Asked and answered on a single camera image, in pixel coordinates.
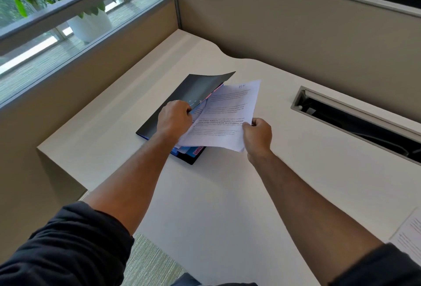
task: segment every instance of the beige partition panel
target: beige partition panel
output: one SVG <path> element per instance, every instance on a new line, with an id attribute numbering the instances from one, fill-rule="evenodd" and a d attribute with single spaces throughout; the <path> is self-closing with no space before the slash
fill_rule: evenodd
<path id="1" fill-rule="evenodd" d="M 85 192 L 37 145 L 177 28 L 175 5 L 168 3 L 0 109 L 0 262 Z"/>
<path id="2" fill-rule="evenodd" d="M 182 29 L 421 122 L 421 19 L 350 0 L 178 0 Z"/>

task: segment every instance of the paper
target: paper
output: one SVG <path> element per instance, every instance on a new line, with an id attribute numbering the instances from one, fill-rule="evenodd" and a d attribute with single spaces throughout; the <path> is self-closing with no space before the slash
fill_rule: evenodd
<path id="1" fill-rule="evenodd" d="M 421 209 L 415 209 L 389 240 L 421 266 Z"/>
<path id="2" fill-rule="evenodd" d="M 221 86 L 194 112 L 194 122 L 178 141 L 178 147 L 216 146 L 244 150 L 243 122 L 251 123 L 260 80 Z"/>

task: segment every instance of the black shirt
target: black shirt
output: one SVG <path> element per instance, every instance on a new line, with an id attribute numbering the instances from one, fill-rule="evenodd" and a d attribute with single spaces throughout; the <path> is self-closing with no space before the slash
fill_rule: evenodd
<path id="1" fill-rule="evenodd" d="M 120 285 L 134 239 L 83 202 L 63 207 L 0 266 L 0 285 Z M 385 244 L 331 285 L 421 285 L 421 268 Z"/>

